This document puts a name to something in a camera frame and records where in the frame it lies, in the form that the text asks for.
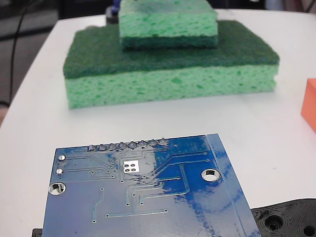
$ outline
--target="orange foam block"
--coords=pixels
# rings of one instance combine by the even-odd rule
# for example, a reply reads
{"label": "orange foam block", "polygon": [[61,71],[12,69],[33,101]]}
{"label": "orange foam block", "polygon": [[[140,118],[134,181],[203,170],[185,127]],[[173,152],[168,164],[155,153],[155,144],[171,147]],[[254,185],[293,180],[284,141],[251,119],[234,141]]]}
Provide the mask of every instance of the orange foam block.
{"label": "orange foam block", "polygon": [[316,132],[316,79],[308,79],[302,116]]}

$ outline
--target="blue circuit board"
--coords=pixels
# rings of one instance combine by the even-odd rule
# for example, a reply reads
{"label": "blue circuit board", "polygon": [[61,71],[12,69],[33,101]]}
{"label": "blue circuit board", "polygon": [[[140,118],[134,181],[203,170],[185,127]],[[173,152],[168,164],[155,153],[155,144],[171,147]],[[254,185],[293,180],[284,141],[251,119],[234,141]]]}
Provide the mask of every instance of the blue circuit board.
{"label": "blue circuit board", "polygon": [[260,237],[217,134],[56,150],[43,237]]}

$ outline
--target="white table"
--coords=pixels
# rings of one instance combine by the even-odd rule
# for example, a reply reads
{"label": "white table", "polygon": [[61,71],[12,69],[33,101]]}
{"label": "white table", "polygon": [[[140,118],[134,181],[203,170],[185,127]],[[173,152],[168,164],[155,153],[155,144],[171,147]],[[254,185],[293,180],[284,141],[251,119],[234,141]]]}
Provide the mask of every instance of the white table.
{"label": "white table", "polygon": [[316,198],[316,134],[300,115],[316,78],[316,15],[220,10],[281,57],[274,93],[68,110],[63,64],[75,31],[104,16],[59,21],[0,129],[2,236],[31,236],[44,219],[55,149],[90,143],[219,133],[251,208]]}

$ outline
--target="mounting hole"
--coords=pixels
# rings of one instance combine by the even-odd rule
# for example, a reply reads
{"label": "mounting hole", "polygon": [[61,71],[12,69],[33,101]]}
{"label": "mounting hole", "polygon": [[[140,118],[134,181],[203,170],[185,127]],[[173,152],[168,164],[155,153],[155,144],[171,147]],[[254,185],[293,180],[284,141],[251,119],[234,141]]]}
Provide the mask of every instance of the mounting hole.
{"label": "mounting hole", "polygon": [[277,215],[272,215],[265,220],[265,225],[270,231],[278,231],[283,226],[283,219]]}
{"label": "mounting hole", "polygon": [[214,182],[219,179],[221,174],[215,169],[206,169],[202,172],[202,178],[207,182]]}
{"label": "mounting hole", "polygon": [[315,228],[313,226],[306,226],[304,228],[304,234],[306,236],[312,237],[312,236],[315,236],[316,230],[315,230]]}
{"label": "mounting hole", "polygon": [[52,195],[61,195],[65,190],[66,185],[63,183],[53,183],[48,188],[48,192]]}

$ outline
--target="green sponge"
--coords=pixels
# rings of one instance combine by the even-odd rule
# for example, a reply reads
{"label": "green sponge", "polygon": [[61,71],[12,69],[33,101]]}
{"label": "green sponge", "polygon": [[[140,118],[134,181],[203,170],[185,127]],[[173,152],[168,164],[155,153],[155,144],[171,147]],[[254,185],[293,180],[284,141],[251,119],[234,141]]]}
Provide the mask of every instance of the green sponge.
{"label": "green sponge", "polygon": [[217,12],[206,0],[124,0],[119,32],[124,48],[215,47]]}
{"label": "green sponge", "polygon": [[241,23],[218,24],[213,49],[122,51],[117,25],[78,32],[64,65],[69,107],[272,91],[278,55]]}

